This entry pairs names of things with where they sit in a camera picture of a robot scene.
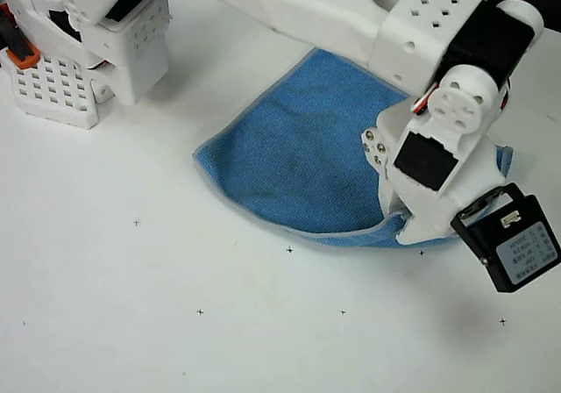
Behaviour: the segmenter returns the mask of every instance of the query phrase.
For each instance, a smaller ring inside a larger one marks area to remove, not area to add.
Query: blue microfiber cloth
[[[315,50],[195,159],[232,202],[331,246],[402,247],[407,212],[384,218],[360,134],[404,99],[362,69]],[[506,174],[512,149],[497,149]]]

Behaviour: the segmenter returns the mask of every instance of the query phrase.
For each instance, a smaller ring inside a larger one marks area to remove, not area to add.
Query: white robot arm
[[[63,77],[71,72],[78,92],[86,86],[98,103],[113,93],[135,103],[167,72],[167,0],[6,1],[19,29],[44,54],[35,68],[24,71],[10,64],[6,50],[0,53],[2,65],[12,69],[20,106],[32,109],[45,96],[67,106],[64,113],[51,109],[36,115],[82,126],[96,122],[90,114],[84,123],[86,114],[77,115],[65,97],[30,89],[37,84],[34,75],[53,70],[53,58],[65,66],[49,89],[66,94]],[[468,239],[461,218],[481,212],[505,184],[486,134],[508,99],[508,78],[543,31],[535,8],[519,0],[497,7],[486,0],[223,1],[276,32],[355,62],[412,96],[383,111],[376,126],[362,134],[366,158],[380,175],[383,211],[408,211],[398,235],[402,244],[447,237],[456,229],[489,264],[489,248]],[[27,86],[21,87],[22,81]],[[504,231],[520,221],[515,212],[501,218]],[[497,278],[506,280],[504,274]],[[522,286],[509,283],[501,289]]]

